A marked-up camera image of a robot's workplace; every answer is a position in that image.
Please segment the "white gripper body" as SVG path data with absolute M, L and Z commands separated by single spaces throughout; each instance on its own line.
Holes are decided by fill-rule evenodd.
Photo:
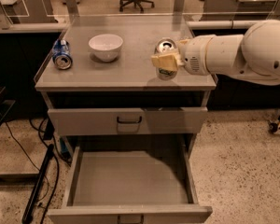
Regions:
M 178 45 L 185 70 L 191 75 L 207 76 L 207 47 L 215 35 L 199 35 L 190 38 L 186 45 Z

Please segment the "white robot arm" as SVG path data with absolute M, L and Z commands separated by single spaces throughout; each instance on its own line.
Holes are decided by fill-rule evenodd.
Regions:
M 196 76 L 224 75 L 261 85 L 280 84 L 280 21 L 253 24 L 243 35 L 198 35 L 151 56 L 153 66 Z

